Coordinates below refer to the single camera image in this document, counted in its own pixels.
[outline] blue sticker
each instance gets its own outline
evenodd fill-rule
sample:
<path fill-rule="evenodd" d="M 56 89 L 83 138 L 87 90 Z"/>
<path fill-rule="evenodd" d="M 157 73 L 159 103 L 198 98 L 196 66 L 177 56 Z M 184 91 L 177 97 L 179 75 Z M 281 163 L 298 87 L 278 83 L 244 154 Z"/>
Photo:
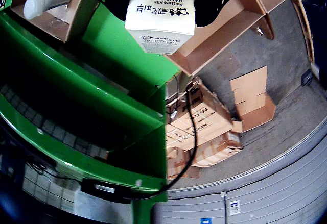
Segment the blue sticker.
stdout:
<path fill-rule="evenodd" d="M 213 224 L 211 218 L 201 218 L 201 224 Z"/>

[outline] concrete floor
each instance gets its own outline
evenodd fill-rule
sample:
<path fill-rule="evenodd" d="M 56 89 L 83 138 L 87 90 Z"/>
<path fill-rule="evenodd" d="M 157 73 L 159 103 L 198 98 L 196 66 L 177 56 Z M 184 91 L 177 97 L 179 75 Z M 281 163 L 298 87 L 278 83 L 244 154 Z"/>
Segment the concrete floor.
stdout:
<path fill-rule="evenodd" d="M 267 92 L 278 104 L 301 84 L 300 77 L 309 68 L 305 40 L 291 0 L 284 1 L 269 15 L 274 40 L 247 30 L 198 73 L 230 111 L 235 108 L 235 101 L 229 80 L 267 65 Z M 233 67 L 226 65 L 230 58 Z"/>
<path fill-rule="evenodd" d="M 268 66 L 267 92 L 277 105 L 274 120 L 240 135 L 244 149 L 235 156 L 201 170 L 199 179 L 180 179 L 174 189 L 202 185 L 235 176 L 280 155 L 309 134 L 326 116 L 327 100 L 314 81 L 300 86 L 310 67 L 301 26 L 286 0 L 270 13 L 275 39 L 246 31 L 198 75 L 235 112 L 229 80 Z M 233 65 L 226 65 L 232 60 Z"/>

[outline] white bottle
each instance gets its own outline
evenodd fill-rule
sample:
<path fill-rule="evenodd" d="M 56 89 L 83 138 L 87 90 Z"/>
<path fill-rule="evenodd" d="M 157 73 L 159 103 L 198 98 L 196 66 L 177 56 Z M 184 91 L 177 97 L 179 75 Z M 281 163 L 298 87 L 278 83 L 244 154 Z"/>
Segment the white bottle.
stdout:
<path fill-rule="evenodd" d="M 27 0 L 24 5 L 24 17 L 31 20 L 44 11 L 64 5 L 71 0 Z"/>

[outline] white box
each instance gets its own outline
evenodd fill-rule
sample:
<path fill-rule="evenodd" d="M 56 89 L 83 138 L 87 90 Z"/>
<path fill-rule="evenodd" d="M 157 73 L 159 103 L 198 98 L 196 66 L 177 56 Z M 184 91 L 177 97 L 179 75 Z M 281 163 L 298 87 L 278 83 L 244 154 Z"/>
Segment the white box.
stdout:
<path fill-rule="evenodd" d="M 194 0 L 130 0 L 125 28 L 145 52 L 173 54 L 194 35 Z"/>

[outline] stacked cardboard boxes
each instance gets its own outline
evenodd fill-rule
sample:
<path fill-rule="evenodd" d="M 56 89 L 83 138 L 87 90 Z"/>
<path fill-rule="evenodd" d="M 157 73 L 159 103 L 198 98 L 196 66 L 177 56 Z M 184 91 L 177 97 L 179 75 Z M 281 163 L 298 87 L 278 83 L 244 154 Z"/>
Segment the stacked cardboard boxes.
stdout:
<path fill-rule="evenodd" d="M 203 84 L 194 86 L 191 91 L 192 116 L 197 128 L 198 145 L 204 144 L 232 129 L 229 112 Z M 170 113 L 177 111 L 166 125 L 166 146 L 185 151 L 194 147 L 194 128 L 186 106 L 181 98 L 177 103 L 168 104 Z"/>
<path fill-rule="evenodd" d="M 201 167 L 215 165 L 240 152 L 242 149 L 237 133 L 224 133 L 198 146 L 192 166 L 184 177 L 198 178 L 200 176 L 199 171 Z M 174 157 L 169 157 L 167 160 L 168 179 L 173 179 L 186 166 L 190 158 L 190 152 L 185 152 L 180 148 L 168 150 L 174 152 Z"/>
<path fill-rule="evenodd" d="M 267 67 L 259 68 L 230 81 L 240 121 L 232 121 L 227 109 L 199 78 L 191 89 L 191 110 L 198 134 L 198 147 L 192 162 L 196 167 L 209 167 L 240 152 L 243 148 L 237 132 L 245 132 L 273 119 L 276 105 L 266 92 Z M 176 177 L 190 157 L 194 147 L 194 128 L 185 98 L 168 104 L 166 125 L 168 178 Z"/>
<path fill-rule="evenodd" d="M 266 92 L 267 66 L 230 81 L 236 109 L 241 121 L 234 121 L 233 130 L 245 132 L 274 118 L 276 105 Z"/>
<path fill-rule="evenodd" d="M 197 178 L 201 167 L 209 167 L 234 155 L 242 150 L 242 146 L 238 135 L 230 132 L 233 125 L 228 110 L 199 78 L 195 78 L 194 83 L 190 100 L 198 135 L 198 152 L 184 177 Z M 166 124 L 168 179 L 173 179 L 189 160 L 188 150 L 194 147 L 195 132 L 184 96 L 168 104 L 167 109 L 172 114 Z"/>

